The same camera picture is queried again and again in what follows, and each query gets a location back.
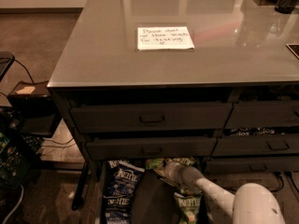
tablet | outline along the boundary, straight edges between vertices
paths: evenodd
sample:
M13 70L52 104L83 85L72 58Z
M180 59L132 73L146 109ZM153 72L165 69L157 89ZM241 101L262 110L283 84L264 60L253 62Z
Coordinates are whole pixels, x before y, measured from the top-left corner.
M287 47L299 59L299 44L287 44Z

tiled floor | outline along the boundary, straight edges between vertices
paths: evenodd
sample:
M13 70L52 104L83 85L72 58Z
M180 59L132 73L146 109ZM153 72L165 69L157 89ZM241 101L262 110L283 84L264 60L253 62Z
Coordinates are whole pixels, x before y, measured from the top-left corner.
M0 50L11 51L17 60L26 65L35 81L48 80L68 37L71 36L77 19L78 14L0 14ZM28 81L29 79L23 68L13 64L0 84L0 91L8 94L21 80ZM6 97L0 96L0 105L6 104ZM55 137L61 142L66 142L66 136ZM70 152L71 154L67 154L65 149L63 152L61 149L50 151L51 154L47 154L48 151L50 150L45 147L41 151L48 161L80 160L75 149ZM293 176L295 183L299 186L299 174L295 173ZM223 187L231 188L238 188L241 184L250 181L261 183L270 189L279 186L277 178L268 173L210 175L209 178ZM88 179L84 190L86 203L74 212L71 210L71 203L78 179L79 172L77 171L31 170L23 183L25 196L17 215L17 222L30 224L94 223L99 184ZM285 175L283 179L285 187L276 196L286 223L296 224L299 219L299 194ZM210 203L210 207L215 224L230 223L230 220L223 216L221 210L213 202Z

